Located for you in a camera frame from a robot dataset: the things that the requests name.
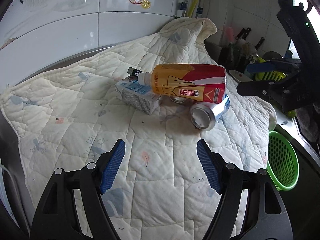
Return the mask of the red yellow drink bottle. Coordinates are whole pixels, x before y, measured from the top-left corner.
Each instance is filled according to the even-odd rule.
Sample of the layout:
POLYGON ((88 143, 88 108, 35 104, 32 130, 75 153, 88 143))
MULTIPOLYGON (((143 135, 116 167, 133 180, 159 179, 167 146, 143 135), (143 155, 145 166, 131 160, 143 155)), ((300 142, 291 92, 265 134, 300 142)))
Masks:
POLYGON ((226 76, 225 68, 214 64, 158 64, 152 72, 138 74, 138 82, 150 86, 156 94, 221 103, 226 76))

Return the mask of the blue white drink can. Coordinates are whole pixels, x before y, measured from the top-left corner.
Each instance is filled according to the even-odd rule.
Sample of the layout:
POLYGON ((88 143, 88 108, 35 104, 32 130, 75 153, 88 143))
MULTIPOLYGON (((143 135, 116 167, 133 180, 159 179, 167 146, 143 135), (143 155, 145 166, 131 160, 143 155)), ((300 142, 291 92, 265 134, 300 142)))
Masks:
POLYGON ((225 95, 221 103, 198 102, 189 111, 192 124, 201 130, 210 131, 230 107, 230 99, 225 95))

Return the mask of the white ceramic bowl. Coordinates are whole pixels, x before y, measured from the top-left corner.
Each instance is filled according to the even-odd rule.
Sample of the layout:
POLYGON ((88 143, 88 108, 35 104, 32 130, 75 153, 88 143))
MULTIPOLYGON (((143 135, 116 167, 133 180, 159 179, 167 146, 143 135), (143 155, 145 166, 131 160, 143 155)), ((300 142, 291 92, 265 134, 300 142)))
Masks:
POLYGON ((229 74, 238 83, 252 81, 251 78, 247 77, 245 74, 243 74, 237 70, 230 69, 229 74))

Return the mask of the cream quilted cloth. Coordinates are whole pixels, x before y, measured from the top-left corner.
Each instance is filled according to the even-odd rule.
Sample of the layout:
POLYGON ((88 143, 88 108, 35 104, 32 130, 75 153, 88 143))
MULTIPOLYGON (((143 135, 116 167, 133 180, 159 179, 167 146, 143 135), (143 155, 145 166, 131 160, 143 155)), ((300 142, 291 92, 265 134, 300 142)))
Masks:
POLYGON ((216 33, 207 18, 178 18, 159 32, 117 45, 68 67, 7 89, 1 111, 18 136, 25 184, 37 205, 56 168, 78 170, 118 139, 126 153, 102 200, 121 239, 202 239, 220 196, 196 154, 203 139, 245 171, 265 168, 272 105, 242 97, 227 79, 229 110, 210 131, 196 129, 189 109, 170 99, 147 115, 122 102, 116 83, 130 67, 212 64, 204 40, 216 33))

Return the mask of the lime green dish rack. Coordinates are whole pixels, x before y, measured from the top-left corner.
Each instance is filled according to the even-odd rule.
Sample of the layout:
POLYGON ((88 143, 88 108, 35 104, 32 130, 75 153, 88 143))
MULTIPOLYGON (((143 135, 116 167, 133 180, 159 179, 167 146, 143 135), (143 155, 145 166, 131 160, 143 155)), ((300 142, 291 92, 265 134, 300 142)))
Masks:
POLYGON ((271 71, 271 72, 260 72, 254 75, 255 81, 264 81, 264 80, 273 80, 279 81, 287 77, 287 74, 278 71, 271 71))

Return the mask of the blue white milk carton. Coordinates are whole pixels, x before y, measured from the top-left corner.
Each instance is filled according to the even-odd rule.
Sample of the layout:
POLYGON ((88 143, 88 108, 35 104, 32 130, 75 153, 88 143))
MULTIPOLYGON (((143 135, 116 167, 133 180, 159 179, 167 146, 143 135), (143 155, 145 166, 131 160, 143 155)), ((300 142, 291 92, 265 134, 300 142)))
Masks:
POLYGON ((140 85, 134 76, 128 76, 115 84, 118 98, 137 110, 151 115, 161 104, 161 95, 153 93, 150 86, 140 85))

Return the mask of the green mesh trash basket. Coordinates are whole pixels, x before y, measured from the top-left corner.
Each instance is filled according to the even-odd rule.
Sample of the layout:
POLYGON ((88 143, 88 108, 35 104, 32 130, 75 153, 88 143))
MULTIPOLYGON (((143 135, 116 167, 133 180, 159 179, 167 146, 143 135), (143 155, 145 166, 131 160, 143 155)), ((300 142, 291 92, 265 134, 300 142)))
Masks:
POLYGON ((299 162, 291 143, 280 133, 268 133, 267 171, 278 191, 292 190, 299 178, 299 162))

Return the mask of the steel pot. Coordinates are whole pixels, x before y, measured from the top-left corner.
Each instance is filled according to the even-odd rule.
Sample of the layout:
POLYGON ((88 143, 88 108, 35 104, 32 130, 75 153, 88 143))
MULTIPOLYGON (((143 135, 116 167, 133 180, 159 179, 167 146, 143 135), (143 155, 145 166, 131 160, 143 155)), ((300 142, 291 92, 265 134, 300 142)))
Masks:
POLYGON ((265 61, 270 61, 270 60, 281 60, 283 59, 283 57, 278 53, 278 52, 275 52, 275 51, 268 51, 266 53, 263 54, 262 58, 265 60, 265 61))

